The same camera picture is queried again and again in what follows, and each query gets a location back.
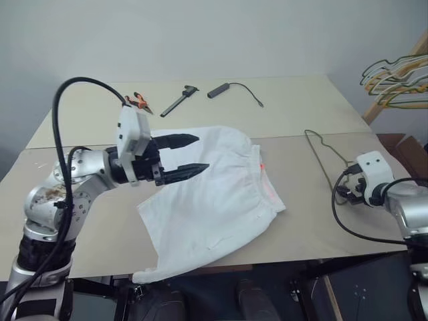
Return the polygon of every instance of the white cloth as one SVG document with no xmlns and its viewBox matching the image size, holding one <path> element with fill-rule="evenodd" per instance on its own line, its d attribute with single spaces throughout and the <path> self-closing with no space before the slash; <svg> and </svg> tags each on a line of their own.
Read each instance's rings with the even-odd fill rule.
<svg viewBox="0 0 428 321">
<path fill-rule="evenodd" d="M 188 163 L 209 167 L 139 205 L 158 263 L 156 269 L 136 272 L 134 283 L 163 280 L 220 259 L 263 233 L 286 208 L 262 169 L 260 147 L 242 132 L 216 126 L 152 135 L 175 133 L 192 134 L 199 141 L 161 150 L 165 170 Z"/>
</svg>

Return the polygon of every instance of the pliers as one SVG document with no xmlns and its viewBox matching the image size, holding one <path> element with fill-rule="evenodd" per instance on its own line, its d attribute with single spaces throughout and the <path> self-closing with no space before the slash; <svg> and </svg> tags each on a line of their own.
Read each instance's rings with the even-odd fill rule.
<svg viewBox="0 0 428 321">
<path fill-rule="evenodd" d="M 138 92 L 135 92 L 134 96 L 135 96 L 135 98 L 138 99 L 138 101 L 129 98 L 129 96 L 125 96 L 125 99 L 131 105 L 134 105 L 134 106 L 138 107 L 138 109 L 143 109 L 143 110 L 145 110 L 147 112 L 150 112 L 153 115 L 152 110 L 148 107 L 147 101 L 144 100 L 144 98 L 142 97 L 142 95 L 140 95 Z"/>
</svg>

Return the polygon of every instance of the black wire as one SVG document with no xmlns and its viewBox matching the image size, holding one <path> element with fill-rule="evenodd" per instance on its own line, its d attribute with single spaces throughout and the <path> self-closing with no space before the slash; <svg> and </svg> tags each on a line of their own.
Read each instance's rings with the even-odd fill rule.
<svg viewBox="0 0 428 321">
<path fill-rule="evenodd" d="M 397 179 L 396 181 L 393 181 L 392 183 L 389 183 L 382 191 L 382 195 L 381 195 L 381 200 L 382 200 L 382 204 L 385 203 L 385 199 L 387 198 L 387 192 L 389 191 L 389 189 L 401 182 L 408 182 L 408 181 L 413 181 L 413 182 L 428 182 L 428 178 L 424 179 L 424 178 L 413 178 L 413 177 L 407 177 L 405 179 Z"/>
<path fill-rule="evenodd" d="M 333 192 L 332 192 L 332 211 L 333 211 L 333 216 L 334 219 L 336 220 L 337 224 L 339 224 L 339 226 L 341 228 L 343 228 L 346 232 L 348 232 L 349 234 L 352 234 L 353 236 L 359 237 L 361 239 L 366 239 L 368 241 L 373 241 L 373 242 L 379 242 L 379 243 L 389 243 L 389 244 L 399 244 L 399 245 L 406 245 L 409 247 L 420 247 L 423 249 L 427 249 L 428 245 L 423 245 L 423 244 L 418 244 L 418 243 L 413 243 L 413 242 L 409 242 L 409 241 L 396 241 L 394 239 L 379 239 L 376 237 L 370 237 L 370 236 L 365 236 L 362 234 L 359 234 L 357 232 L 354 232 L 353 230 L 347 228 L 345 225 L 343 225 L 343 223 L 339 220 L 338 216 L 337 216 L 337 212 L 336 212 L 336 203 L 335 203 L 335 195 L 336 195 L 336 190 L 337 187 L 339 186 L 341 180 L 344 178 L 345 174 L 342 173 L 340 174 L 338 180 L 336 181 L 336 184 L 333 187 Z"/>
<path fill-rule="evenodd" d="M 254 97 L 254 99 L 257 101 L 260 107 L 264 107 L 263 102 L 261 102 L 257 97 L 255 97 L 255 94 L 244 84 L 241 84 L 240 82 L 230 82 L 229 85 L 240 85 L 243 86 L 248 92 Z"/>
<path fill-rule="evenodd" d="M 72 161 L 72 153 L 74 153 L 78 149 L 85 149 L 86 147 L 75 147 L 70 151 L 68 155 L 68 165 L 65 161 L 64 157 L 64 151 L 62 150 L 62 142 L 61 142 L 61 135 L 60 135 L 60 126 L 58 123 L 58 108 L 60 105 L 60 98 L 61 95 L 64 93 L 64 90 L 76 82 L 88 82 L 91 84 L 99 85 L 110 92 L 112 92 L 122 103 L 122 105 L 126 105 L 125 99 L 112 87 L 109 85 L 100 82 L 99 80 L 95 80 L 92 78 L 87 77 L 75 77 L 71 78 L 69 80 L 66 80 L 56 91 L 55 96 L 53 97 L 53 104 L 52 104 L 52 130 L 53 130 L 53 139 L 55 140 L 55 149 L 58 156 L 58 161 L 60 163 L 60 168 L 62 172 L 62 177 L 64 178 L 64 186 L 66 188 L 66 201 L 65 201 L 65 208 L 63 211 L 63 217 L 61 220 L 60 228 L 58 229 L 58 238 L 56 241 L 55 246 L 53 247 L 51 253 L 46 257 L 46 259 L 42 262 L 42 264 L 39 266 L 37 271 L 27 280 L 19 284 L 17 287 L 12 289 L 10 292 L 8 292 L 5 296 L 5 298 L 2 298 L 1 301 L 6 300 L 13 292 L 18 291 L 18 293 L 15 295 L 15 298 L 13 300 L 12 305 L 10 306 L 10 309 L 6 315 L 5 321 L 9 321 L 12 318 L 13 312 L 15 311 L 16 307 L 18 307 L 20 301 L 22 300 L 22 297 L 24 297 L 26 291 L 31 287 L 31 285 L 38 279 L 38 277 L 43 274 L 46 270 L 46 268 L 49 266 L 51 260 L 54 258 L 54 256 L 58 253 L 58 251 L 62 248 L 62 245 L 64 244 L 65 238 L 68 234 L 68 230 L 70 229 L 71 221 L 72 221 L 72 210 L 73 210 L 73 191 L 72 191 L 72 180 L 71 180 L 71 161 Z"/>
</svg>

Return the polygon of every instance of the shoe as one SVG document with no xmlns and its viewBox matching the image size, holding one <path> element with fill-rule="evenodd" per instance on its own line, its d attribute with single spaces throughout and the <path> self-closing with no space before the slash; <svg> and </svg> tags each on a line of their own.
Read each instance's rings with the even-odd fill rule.
<svg viewBox="0 0 428 321">
<path fill-rule="evenodd" d="M 281 321 L 280 316 L 265 294 L 251 280 L 241 280 L 237 285 L 237 301 L 246 320 Z"/>
<path fill-rule="evenodd" d="M 130 308 L 129 321 L 187 321 L 185 298 L 180 291 L 155 289 Z"/>
</svg>

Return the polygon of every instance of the white wall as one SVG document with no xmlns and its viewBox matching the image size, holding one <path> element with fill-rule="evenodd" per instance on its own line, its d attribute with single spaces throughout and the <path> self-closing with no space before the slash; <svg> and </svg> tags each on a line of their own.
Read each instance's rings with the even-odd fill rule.
<svg viewBox="0 0 428 321">
<path fill-rule="evenodd" d="M 407 54 L 427 14 L 426 0 L 2 0 L 0 178 L 66 78 L 328 74 L 363 113 L 361 71 Z M 387 110 L 373 128 L 426 141 L 427 122 L 427 111 Z"/>
</svg>

